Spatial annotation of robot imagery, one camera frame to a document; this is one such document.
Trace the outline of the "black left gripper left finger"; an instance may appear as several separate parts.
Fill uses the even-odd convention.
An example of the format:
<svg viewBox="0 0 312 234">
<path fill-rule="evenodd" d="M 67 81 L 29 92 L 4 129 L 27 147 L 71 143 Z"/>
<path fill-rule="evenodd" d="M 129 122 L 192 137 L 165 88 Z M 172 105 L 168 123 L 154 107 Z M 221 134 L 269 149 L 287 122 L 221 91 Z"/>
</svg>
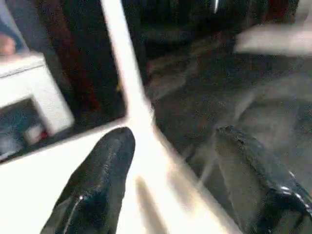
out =
<svg viewBox="0 0 312 234">
<path fill-rule="evenodd" d="M 128 127 L 113 129 L 71 174 L 43 234 L 114 234 L 135 152 Z"/>
</svg>

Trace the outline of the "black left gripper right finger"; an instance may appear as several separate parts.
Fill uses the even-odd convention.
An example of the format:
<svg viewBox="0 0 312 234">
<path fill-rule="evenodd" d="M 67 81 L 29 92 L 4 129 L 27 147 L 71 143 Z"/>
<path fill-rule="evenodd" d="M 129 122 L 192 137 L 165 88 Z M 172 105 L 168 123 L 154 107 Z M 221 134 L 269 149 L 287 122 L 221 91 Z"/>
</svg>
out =
<svg viewBox="0 0 312 234">
<path fill-rule="evenodd" d="M 215 131 L 215 149 L 234 216 L 245 234 L 310 234 L 312 198 L 255 137 Z"/>
</svg>

